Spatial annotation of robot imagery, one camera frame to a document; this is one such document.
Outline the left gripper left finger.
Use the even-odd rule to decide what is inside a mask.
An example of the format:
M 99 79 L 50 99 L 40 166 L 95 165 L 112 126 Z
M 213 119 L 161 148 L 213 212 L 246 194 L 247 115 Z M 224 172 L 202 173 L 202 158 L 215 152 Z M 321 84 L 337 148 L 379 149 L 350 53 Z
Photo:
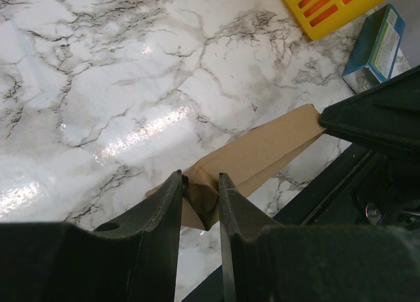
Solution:
M 172 301 L 182 173 L 93 231 L 69 223 L 1 225 L 2 301 Z

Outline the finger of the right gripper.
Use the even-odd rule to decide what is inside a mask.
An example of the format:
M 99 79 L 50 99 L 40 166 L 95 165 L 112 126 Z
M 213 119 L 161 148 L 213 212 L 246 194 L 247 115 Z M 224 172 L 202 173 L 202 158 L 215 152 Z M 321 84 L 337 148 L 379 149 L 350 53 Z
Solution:
M 419 163 L 419 67 L 328 106 L 319 124 L 328 135 Z

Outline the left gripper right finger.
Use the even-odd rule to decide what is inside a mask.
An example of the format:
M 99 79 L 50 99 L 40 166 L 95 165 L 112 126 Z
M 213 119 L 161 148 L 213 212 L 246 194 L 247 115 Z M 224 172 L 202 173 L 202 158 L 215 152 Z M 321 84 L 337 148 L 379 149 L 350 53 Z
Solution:
M 285 226 L 219 175 L 226 301 L 418 301 L 419 242 L 373 226 Z

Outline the brown cardboard box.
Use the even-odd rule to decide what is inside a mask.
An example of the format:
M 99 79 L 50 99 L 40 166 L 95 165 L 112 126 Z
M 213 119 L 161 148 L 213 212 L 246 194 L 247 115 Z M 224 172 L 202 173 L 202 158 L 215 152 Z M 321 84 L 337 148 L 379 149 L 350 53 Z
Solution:
M 319 111 L 302 105 L 225 144 L 183 169 L 181 224 L 210 230 L 219 221 L 219 175 L 226 173 L 249 197 L 323 133 Z

